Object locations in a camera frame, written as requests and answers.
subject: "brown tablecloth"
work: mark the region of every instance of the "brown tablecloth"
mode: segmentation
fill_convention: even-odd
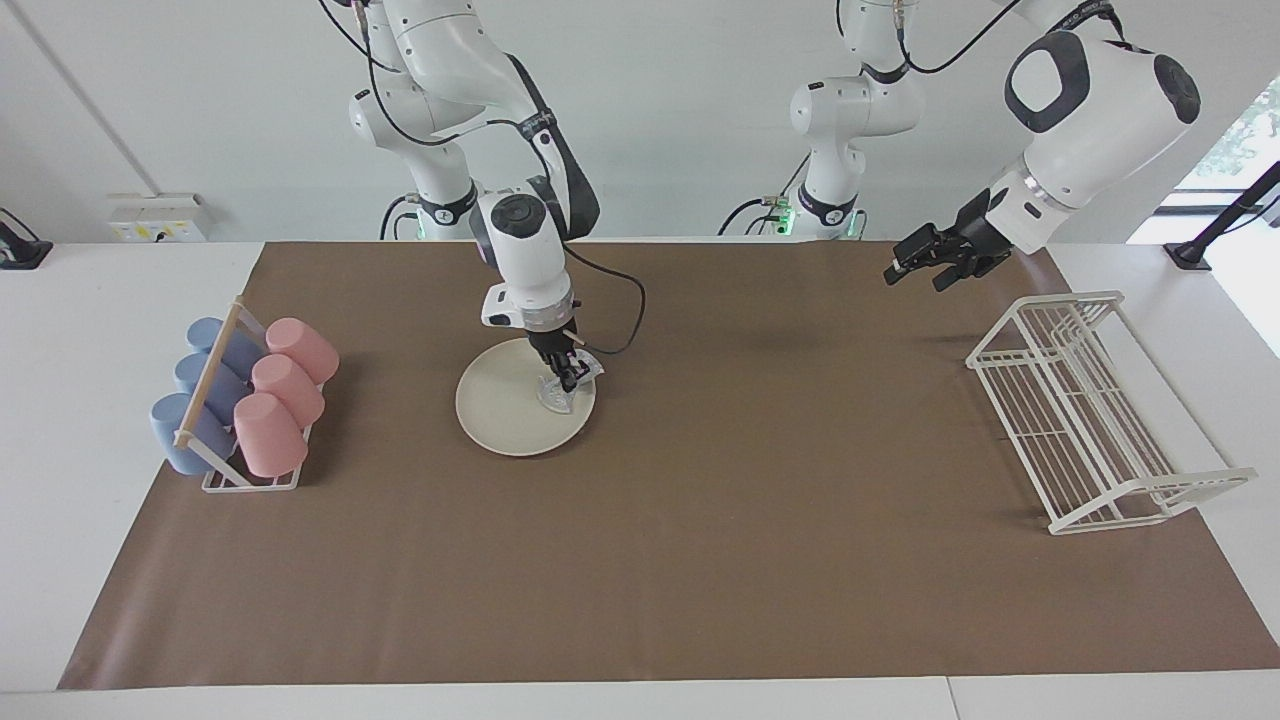
[[[1280,666],[1198,514],[1046,532],[963,365],[1066,290],[1043,254],[934,295],[884,287],[878,245],[581,250],[648,283],[649,320],[579,438],[508,460],[453,413],[512,337],[479,323],[474,249],[269,246],[251,310],[344,355],[303,487],[163,469],[61,687]],[[621,341],[634,290],[571,269],[582,333]]]

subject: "metal wire rack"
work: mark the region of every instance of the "metal wire rack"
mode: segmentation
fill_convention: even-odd
[[[1097,334],[1115,318],[1133,336],[1121,302],[1119,292],[1019,300],[966,360],[1055,536],[1164,523],[1257,478],[1252,469],[1174,468]]]

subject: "black mount base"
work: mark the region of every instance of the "black mount base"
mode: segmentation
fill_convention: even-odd
[[[1183,246],[1180,243],[1178,243],[1178,242],[1170,242],[1169,245],[1165,246],[1165,252],[1169,254],[1169,256],[1174,260],[1175,265],[1178,265],[1179,268],[1181,268],[1184,270],[1208,272],[1208,270],[1213,269],[1208,264],[1208,261],[1206,261],[1203,258],[1201,259],[1199,263],[1192,263],[1190,260],[1187,260],[1185,258],[1183,258],[1181,255],[1179,255],[1179,251],[1181,250],[1181,247]]]
[[[49,258],[49,251],[54,249],[52,242],[32,242],[32,247],[36,249],[36,255],[29,260],[23,260],[22,263],[15,260],[0,260],[0,270],[35,270]]]

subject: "white plate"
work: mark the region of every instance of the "white plate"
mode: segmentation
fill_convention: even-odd
[[[579,387],[573,414],[559,415],[538,400],[539,383],[550,374],[527,340],[490,347],[458,382],[462,429],[480,447],[511,457],[541,455],[573,439],[595,409],[595,382]]]

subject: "white wall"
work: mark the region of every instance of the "white wall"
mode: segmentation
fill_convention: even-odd
[[[598,236],[709,234],[737,201],[774,192],[804,154],[786,119],[800,85],[856,68],[832,3],[539,0],[479,3],[490,33],[536,74],[602,193]],[[1126,0],[1130,40],[1175,55],[1206,111],[1167,156],[1064,229],[1115,241],[1138,227],[1280,72],[1267,0]],[[0,202],[46,234],[106,240],[102,200],[141,181],[15,27],[19,8],[166,192],[198,192],[218,240],[370,237],[407,190],[388,154],[347,127],[366,85],[358,55],[308,0],[3,0]],[[947,56],[995,10],[928,3],[918,59]],[[865,143],[872,236],[943,222],[1027,143],[1002,83],[1034,38],[1011,18],[952,72],[927,78],[931,108],[909,136]],[[465,141],[490,186],[536,170],[509,131]]]

